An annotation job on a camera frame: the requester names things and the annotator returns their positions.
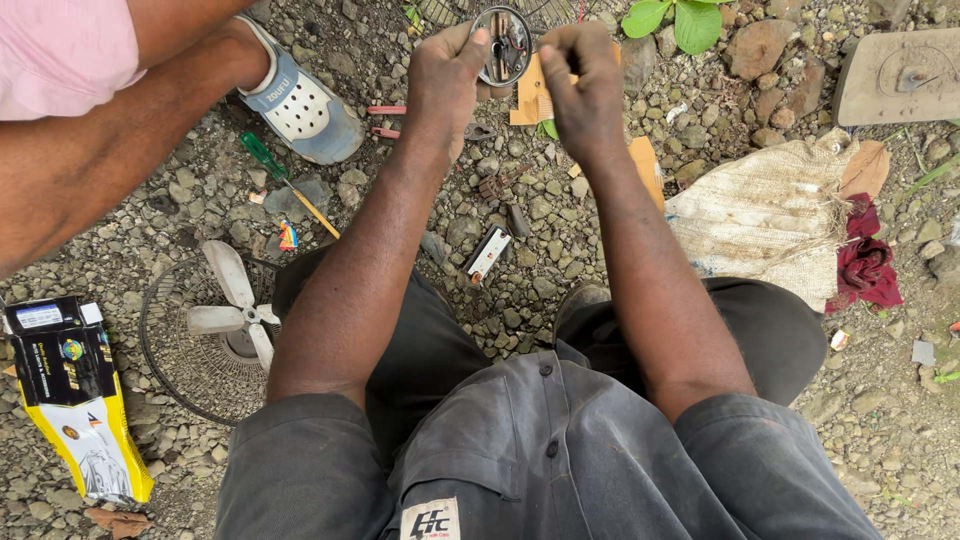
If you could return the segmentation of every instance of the red cloth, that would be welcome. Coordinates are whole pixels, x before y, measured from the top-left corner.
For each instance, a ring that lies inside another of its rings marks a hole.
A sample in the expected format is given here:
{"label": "red cloth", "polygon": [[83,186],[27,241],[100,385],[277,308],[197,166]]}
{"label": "red cloth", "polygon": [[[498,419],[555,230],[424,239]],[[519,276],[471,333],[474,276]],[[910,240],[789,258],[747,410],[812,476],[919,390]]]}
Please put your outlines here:
{"label": "red cloth", "polygon": [[903,304],[897,289],[897,272],[890,267],[894,252],[882,240],[870,238],[880,230],[876,208],[866,193],[853,195],[847,220],[847,239],[837,253],[837,295],[827,301],[827,313],[836,313],[862,298],[878,310]]}

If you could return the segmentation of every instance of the hand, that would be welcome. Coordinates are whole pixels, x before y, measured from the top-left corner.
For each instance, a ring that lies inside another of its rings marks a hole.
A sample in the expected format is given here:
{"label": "hand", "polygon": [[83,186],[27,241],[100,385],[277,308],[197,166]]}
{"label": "hand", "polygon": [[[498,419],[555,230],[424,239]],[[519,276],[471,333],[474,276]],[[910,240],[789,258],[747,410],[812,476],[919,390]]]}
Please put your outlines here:
{"label": "hand", "polygon": [[[623,76],[604,23],[562,26],[540,43],[543,78],[569,155],[584,169],[626,155]],[[571,65],[580,75],[576,85],[570,84]]]}
{"label": "hand", "polygon": [[447,28],[428,38],[410,59],[410,92],[404,135],[411,143],[449,149],[444,169],[464,149],[464,129],[477,100],[506,97],[511,89],[491,88],[477,81],[490,53],[490,31],[472,36],[472,21]]}

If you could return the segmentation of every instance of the pliers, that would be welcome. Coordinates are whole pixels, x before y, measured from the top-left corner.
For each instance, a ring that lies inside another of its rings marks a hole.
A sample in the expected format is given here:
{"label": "pliers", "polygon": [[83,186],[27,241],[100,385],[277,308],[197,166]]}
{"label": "pliers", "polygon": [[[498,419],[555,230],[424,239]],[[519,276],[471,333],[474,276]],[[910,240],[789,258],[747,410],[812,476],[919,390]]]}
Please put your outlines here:
{"label": "pliers", "polygon": [[[371,106],[367,107],[367,114],[406,114],[407,108],[402,105],[381,105],[381,106]],[[385,138],[399,138],[400,132],[396,130],[388,130],[385,128],[373,127],[370,128],[370,131],[374,135],[382,136]],[[464,140],[487,140],[489,138],[496,137],[496,131],[490,127],[483,124],[478,124],[476,122],[470,122],[467,124],[467,128],[464,130]]]}

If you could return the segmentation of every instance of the green screwdriver handle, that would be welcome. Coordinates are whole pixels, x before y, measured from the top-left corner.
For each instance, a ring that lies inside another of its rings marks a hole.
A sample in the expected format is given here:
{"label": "green screwdriver handle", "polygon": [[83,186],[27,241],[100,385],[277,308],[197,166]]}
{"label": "green screwdriver handle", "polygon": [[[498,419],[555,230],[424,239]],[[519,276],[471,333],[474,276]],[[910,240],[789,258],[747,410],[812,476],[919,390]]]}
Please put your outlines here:
{"label": "green screwdriver handle", "polygon": [[274,161],[274,157],[270,155],[270,151],[260,142],[260,139],[256,138],[256,135],[246,132],[240,135],[240,142],[247,147],[247,150],[253,154],[257,161],[260,161],[270,169],[270,174],[274,176],[274,179],[278,181],[285,181],[287,179],[287,170]]}

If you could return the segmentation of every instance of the pink shorts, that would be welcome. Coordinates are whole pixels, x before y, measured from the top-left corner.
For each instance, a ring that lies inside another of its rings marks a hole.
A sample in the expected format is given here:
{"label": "pink shorts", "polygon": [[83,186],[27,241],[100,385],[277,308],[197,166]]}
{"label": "pink shorts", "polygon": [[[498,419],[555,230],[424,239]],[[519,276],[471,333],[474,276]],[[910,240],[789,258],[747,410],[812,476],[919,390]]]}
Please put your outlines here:
{"label": "pink shorts", "polygon": [[135,83],[126,0],[0,0],[0,120],[81,116]]}

